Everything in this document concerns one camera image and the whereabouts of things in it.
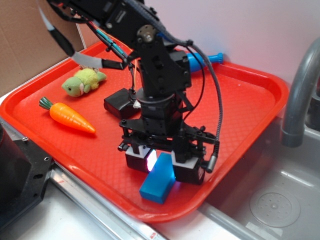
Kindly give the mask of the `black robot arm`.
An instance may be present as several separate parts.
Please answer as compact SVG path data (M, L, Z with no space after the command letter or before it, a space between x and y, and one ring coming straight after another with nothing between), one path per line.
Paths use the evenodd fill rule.
M219 135L204 127L191 127L185 118L194 110L186 96L192 85L188 56L176 46L193 49L201 67L213 67L209 58L191 40L172 36L153 8L142 0L51 0L51 8L64 20L94 23L131 49L121 61L91 57L77 52L69 40L43 17L48 32L77 64L102 69L124 70L138 61L142 87L136 94L141 107L138 119L122 120L122 142L128 167L147 171L146 155L152 150L171 153L175 179L199 185L211 173L219 154Z

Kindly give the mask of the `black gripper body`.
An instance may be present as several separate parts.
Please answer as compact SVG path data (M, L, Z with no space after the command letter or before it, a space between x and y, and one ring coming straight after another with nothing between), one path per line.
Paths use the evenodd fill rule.
M144 118L122 120L119 126L123 129L122 142L119 151L133 148L135 154L139 146L150 149L174 152L177 162L186 162L193 157L204 159L206 147L204 144L214 145L212 156L217 158L220 142L217 137L202 126L191 127L183 120L164 124L160 120L148 122Z

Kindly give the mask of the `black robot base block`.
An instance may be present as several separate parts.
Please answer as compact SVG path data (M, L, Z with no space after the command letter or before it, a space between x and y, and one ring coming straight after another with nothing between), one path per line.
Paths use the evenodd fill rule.
M44 198L53 159L32 140L13 140L0 127L0 230Z

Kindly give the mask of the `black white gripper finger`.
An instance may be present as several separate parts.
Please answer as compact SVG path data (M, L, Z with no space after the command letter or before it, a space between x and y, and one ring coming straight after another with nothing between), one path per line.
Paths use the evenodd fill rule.
M146 146L138 146L137 153L132 146L125 151L126 164L129 168L149 173L157 162L155 149Z
M201 185L204 181L205 170L201 167L202 159L192 157L184 163L177 161L174 151L171 152L171 161L175 179L178 182Z

